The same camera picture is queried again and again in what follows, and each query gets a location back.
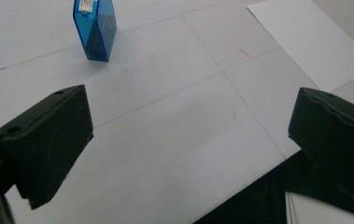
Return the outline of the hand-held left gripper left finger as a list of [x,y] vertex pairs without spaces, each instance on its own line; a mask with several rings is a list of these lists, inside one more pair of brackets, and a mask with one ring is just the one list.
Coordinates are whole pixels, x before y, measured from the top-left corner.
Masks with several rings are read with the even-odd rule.
[[0,128],[0,191],[16,186],[33,209],[48,203],[92,139],[85,87],[50,94]]

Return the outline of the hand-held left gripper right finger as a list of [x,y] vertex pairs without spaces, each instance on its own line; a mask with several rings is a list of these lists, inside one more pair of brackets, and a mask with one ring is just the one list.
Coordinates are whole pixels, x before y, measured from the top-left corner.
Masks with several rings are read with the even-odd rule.
[[354,104],[301,88],[288,133],[331,182],[354,199]]

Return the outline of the blue transparent stamp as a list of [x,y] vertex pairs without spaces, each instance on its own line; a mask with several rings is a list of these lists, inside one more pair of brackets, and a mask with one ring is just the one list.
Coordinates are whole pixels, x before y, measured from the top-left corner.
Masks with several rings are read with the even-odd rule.
[[73,20],[87,59],[108,62],[117,31],[112,0],[75,0]]

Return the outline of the white sheet of paper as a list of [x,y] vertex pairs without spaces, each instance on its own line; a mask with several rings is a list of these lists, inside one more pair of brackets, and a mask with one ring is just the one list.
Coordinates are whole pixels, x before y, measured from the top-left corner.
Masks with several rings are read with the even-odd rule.
[[320,90],[354,79],[354,40],[312,0],[264,0],[248,10]]

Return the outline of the white table cover board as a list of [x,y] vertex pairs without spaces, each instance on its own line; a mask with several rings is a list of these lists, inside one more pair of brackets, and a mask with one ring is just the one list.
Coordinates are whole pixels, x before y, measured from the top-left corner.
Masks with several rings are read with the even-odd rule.
[[114,0],[110,60],[86,58],[73,0],[0,0],[0,127],[85,86],[94,137],[18,224],[192,224],[295,153],[309,76],[249,11],[260,0]]

